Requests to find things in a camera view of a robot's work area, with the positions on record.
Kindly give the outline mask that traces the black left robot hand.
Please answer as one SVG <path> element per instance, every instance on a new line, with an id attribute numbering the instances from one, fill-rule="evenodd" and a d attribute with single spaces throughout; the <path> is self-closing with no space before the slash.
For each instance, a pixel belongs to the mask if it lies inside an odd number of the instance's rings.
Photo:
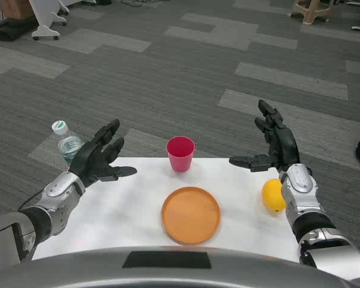
<path id="1" fill-rule="evenodd" d="M 68 171 L 77 175 L 86 188 L 97 181 L 117 181 L 119 178 L 137 173 L 134 167 L 110 165 L 117 159 L 124 146 L 122 137 L 111 142 L 119 126 L 119 119 L 112 120 L 101 127 L 94 138 L 86 142 L 75 154 Z"/>

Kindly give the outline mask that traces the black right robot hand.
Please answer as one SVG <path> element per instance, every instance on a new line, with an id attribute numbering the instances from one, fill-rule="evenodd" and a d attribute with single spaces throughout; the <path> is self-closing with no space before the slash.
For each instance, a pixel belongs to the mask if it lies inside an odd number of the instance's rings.
<path id="1" fill-rule="evenodd" d="M 300 163 L 295 137 L 291 129 L 283 124 L 280 112 L 263 100 L 259 100 L 258 108 L 263 117 L 256 118 L 254 123 L 269 144 L 268 153 L 253 157 L 230 157 L 229 163 L 250 169 L 251 172 L 264 172 L 272 167 L 285 171 L 289 166 Z"/>

